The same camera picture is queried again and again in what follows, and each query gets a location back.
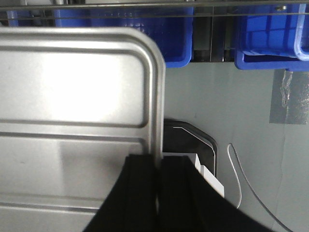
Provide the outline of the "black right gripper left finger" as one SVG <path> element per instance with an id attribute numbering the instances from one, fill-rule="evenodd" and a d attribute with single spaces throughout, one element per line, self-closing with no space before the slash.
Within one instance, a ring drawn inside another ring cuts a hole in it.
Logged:
<path id="1" fill-rule="evenodd" d="M 154 232 L 156 168 L 151 155 L 129 155 L 85 232 Z"/>

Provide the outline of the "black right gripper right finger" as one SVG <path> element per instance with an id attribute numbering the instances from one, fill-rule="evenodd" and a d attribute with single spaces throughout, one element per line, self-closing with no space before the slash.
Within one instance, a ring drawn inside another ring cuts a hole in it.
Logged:
<path id="1" fill-rule="evenodd" d="M 160 172 L 160 231 L 270 231 L 215 191 L 187 156 L 165 156 Z"/>

